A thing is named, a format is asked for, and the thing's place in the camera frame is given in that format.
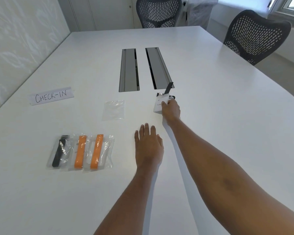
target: paper sign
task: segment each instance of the paper sign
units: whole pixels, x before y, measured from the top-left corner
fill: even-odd
[[[169,101],[169,94],[157,96],[155,107],[154,107],[154,112],[155,113],[162,112],[161,102],[165,102],[166,104],[168,104],[168,101]]]
[[[38,105],[74,97],[71,87],[45,91],[29,95],[30,104]]]

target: conference table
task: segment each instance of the conference table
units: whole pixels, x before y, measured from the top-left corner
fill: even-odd
[[[92,234],[136,171],[134,132],[156,127],[165,153],[143,234],[228,234],[209,213],[172,131],[153,113],[146,47],[159,47],[181,120],[294,210],[294,97],[201,27],[73,32],[0,108],[0,234]],[[139,91],[119,92],[122,49],[136,48]],[[71,87],[74,98],[28,96]],[[104,103],[125,118],[102,121]],[[64,134],[113,135],[113,167],[49,170]]]

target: hand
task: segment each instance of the hand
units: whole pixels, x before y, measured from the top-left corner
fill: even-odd
[[[180,119],[180,107],[176,100],[169,100],[168,104],[161,102],[162,116],[167,120],[169,126],[173,124],[175,120]]]
[[[135,132],[135,158],[137,170],[151,169],[156,171],[161,163],[164,153],[162,138],[156,135],[155,126],[151,126],[149,135],[149,126],[141,125],[139,133]]]

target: office chair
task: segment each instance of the office chair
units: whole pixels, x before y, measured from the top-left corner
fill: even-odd
[[[224,45],[256,65],[283,44],[291,28],[288,21],[268,20],[252,10],[245,10],[232,21]]]
[[[137,0],[136,11],[143,28],[174,27],[182,0]]]

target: perforated chair back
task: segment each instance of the perforated chair back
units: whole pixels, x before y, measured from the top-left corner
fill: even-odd
[[[239,13],[232,21],[224,44],[252,65],[276,51],[290,34],[288,21],[273,21],[252,10]]]
[[[143,28],[174,27],[182,0],[137,0],[136,10]]]

